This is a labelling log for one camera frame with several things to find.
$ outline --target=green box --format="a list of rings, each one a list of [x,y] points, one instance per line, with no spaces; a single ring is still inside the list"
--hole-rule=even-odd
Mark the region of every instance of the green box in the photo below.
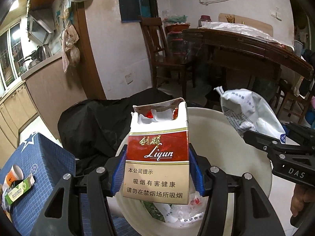
[[[19,183],[16,187],[14,187],[9,193],[5,195],[5,200],[9,205],[11,205],[19,197],[26,193],[34,183],[35,179],[33,175],[29,174],[29,176],[25,178],[23,182]]]

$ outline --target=crumpled white packaging bag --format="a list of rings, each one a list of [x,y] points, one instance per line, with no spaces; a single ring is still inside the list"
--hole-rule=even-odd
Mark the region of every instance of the crumpled white packaging bag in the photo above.
[[[285,144],[285,131],[266,100],[246,89],[215,90],[221,96],[221,108],[240,136],[252,130],[279,139]]]

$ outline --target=human hand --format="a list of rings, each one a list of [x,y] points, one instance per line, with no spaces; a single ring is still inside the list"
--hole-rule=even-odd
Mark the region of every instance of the human hand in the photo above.
[[[296,217],[307,202],[315,202],[315,189],[308,189],[305,186],[296,184],[291,200],[292,215]]]

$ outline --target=orange paper cup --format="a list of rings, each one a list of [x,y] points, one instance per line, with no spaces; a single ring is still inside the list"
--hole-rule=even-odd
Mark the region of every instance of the orange paper cup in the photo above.
[[[5,182],[10,187],[14,181],[23,180],[23,171],[18,165],[13,165],[10,172],[5,177]]]

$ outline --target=metal bolt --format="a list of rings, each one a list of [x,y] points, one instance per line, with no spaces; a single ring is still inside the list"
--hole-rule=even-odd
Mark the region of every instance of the metal bolt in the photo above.
[[[105,171],[105,168],[104,167],[98,167],[97,169],[96,169],[96,172],[97,173],[103,173]]]
[[[213,172],[213,173],[218,173],[219,172],[219,168],[213,166],[213,167],[210,168],[210,171]]]
[[[71,178],[71,174],[69,174],[69,173],[64,174],[62,178],[65,179],[65,180],[68,180],[68,179]]]
[[[253,176],[252,176],[250,173],[245,173],[245,174],[244,174],[244,177],[245,177],[246,179],[248,179],[248,180],[250,180],[250,179],[253,178]]]

